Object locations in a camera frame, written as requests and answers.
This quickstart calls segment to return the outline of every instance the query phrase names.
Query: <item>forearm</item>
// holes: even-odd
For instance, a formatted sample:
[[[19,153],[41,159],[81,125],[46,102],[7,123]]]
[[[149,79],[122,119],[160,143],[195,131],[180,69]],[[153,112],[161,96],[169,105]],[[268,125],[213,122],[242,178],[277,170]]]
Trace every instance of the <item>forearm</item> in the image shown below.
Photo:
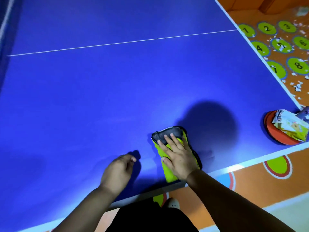
[[[202,170],[193,171],[187,177],[187,183],[201,199],[221,232],[294,231]]]
[[[93,232],[102,215],[116,196],[104,188],[96,188],[65,218],[54,232]]]

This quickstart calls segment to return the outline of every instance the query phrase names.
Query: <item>numbered green circle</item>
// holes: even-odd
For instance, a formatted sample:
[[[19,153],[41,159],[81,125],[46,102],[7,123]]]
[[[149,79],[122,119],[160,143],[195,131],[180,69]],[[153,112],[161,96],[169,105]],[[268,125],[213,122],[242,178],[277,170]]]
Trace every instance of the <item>numbered green circle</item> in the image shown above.
[[[278,26],[286,32],[296,32],[297,28],[289,21],[280,21]]]
[[[277,32],[275,26],[267,22],[261,22],[257,25],[257,27],[259,28],[261,32],[268,34],[268,35],[274,35]]]
[[[292,71],[298,74],[306,75],[309,73],[308,64],[300,58],[289,58],[286,64]]]
[[[270,53],[269,48],[262,42],[260,41],[252,41],[252,45],[254,46],[255,49],[260,53],[262,56],[267,56]]]
[[[286,77],[286,70],[281,64],[275,61],[267,61],[267,64],[270,66],[273,72],[277,75],[277,77],[279,77],[279,79],[282,80]]]
[[[280,38],[273,39],[271,45],[281,53],[288,54],[292,52],[291,44]]]
[[[240,24],[238,27],[243,31],[243,33],[246,35],[246,37],[255,37],[255,30],[253,27],[250,27],[246,24]]]
[[[293,42],[297,45],[300,49],[309,50],[309,40],[302,36],[296,36],[293,38]]]

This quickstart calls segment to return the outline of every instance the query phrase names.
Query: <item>blue ping pong table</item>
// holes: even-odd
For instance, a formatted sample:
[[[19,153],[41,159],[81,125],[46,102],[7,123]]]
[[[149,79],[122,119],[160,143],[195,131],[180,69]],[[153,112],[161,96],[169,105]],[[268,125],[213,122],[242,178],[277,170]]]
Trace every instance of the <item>blue ping pong table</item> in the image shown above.
[[[172,125],[212,175],[306,145],[265,132],[300,106],[216,0],[14,0],[2,48],[0,231],[64,218],[127,152],[115,205],[168,189],[150,136]]]

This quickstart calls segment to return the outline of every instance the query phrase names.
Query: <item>black pants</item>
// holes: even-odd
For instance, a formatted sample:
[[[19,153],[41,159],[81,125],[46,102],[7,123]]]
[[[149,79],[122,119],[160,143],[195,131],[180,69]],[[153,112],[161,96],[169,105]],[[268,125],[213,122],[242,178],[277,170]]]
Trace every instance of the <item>black pants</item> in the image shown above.
[[[198,231],[177,208],[161,208],[153,199],[122,207],[106,232],[111,231]]]

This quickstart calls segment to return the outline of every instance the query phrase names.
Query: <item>hand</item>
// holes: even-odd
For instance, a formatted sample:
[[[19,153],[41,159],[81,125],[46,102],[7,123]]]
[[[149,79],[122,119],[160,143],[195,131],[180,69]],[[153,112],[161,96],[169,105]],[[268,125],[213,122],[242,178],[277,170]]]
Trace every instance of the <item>hand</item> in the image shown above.
[[[176,177],[180,180],[186,180],[191,172],[198,169],[189,144],[183,136],[182,145],[173,133],[171,133],[172,140],[167,135],[164,135],[164,138],[172,150],[158,140],[158,145],[169,157],[162,157],[162,162],[166,164]]]
[[[111,191],[117,197],[127,186],[136,158],[126,154],[114,159],[105,169],[100,187]]]

